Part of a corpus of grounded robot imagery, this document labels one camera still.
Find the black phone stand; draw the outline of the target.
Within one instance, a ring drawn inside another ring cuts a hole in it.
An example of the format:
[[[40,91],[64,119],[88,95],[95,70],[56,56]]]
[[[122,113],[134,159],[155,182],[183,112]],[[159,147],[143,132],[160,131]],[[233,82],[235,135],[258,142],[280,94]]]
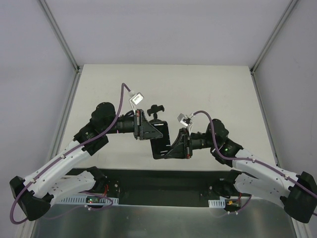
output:
[[[148,116],[153,116],[153,119],[150,120],[150,122],[157,122],[160,121],[158,119],[158,112],[162,111],[164,112],[164,106],[163,105],[151,105],[149,109],[147,109]]]

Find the black smartphone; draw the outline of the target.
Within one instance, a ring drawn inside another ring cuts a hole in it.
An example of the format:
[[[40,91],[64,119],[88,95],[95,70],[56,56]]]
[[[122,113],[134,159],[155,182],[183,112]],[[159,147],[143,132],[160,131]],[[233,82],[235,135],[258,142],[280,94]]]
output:
[[[163,134],[162,138],[150,140],[153,158],[156,160],[164,159],[171,149],[168,123],[166,121],[157,121],[153,122],[152,125]]]

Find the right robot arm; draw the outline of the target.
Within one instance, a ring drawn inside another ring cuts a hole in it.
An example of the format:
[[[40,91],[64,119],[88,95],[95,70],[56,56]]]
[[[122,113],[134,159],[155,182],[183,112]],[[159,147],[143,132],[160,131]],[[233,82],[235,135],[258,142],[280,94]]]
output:
[[[192,119],[180,114],[183,125],[172,150],[180,145],[181,155],[167,153],[167,158],[189,159],[193,150],[210,148],[212,156],[231,168],[229,176],[213,188],[220,196],[236,193],[254,195],[278,205],[293,219],[307,224],[316,215],[317,183],[314,177],[297,174],[278,166],[269,165],[253,153],[229,139],[229,132],[218,119],[211,119],[205,133],[192,133]]]

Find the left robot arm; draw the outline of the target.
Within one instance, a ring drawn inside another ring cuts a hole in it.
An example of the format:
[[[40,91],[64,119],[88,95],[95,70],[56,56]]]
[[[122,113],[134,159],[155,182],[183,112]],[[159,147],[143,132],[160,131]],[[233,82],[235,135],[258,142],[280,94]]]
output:
[[[19,223],[13,217],[16,206],[23,211],[25,220],[34,221],[44,216],[60,199],[71,194],[89,190],[101,192],[106,177],[97,167],[90,167],[64,182],[59,180],[108,144],[108,134],[132,133],[139,140],[163,137],[159,130],[162,121],[157,117],[147,120],[142,109],[131,110],[124,115],[119,113],[120,110],[116,110],[112,103],[100,103],[92,112],[89,122],[74,135],[64,150],[30,175],[24,178],[15,176],[10,180],[14,197],[10,210],[12,223]]]

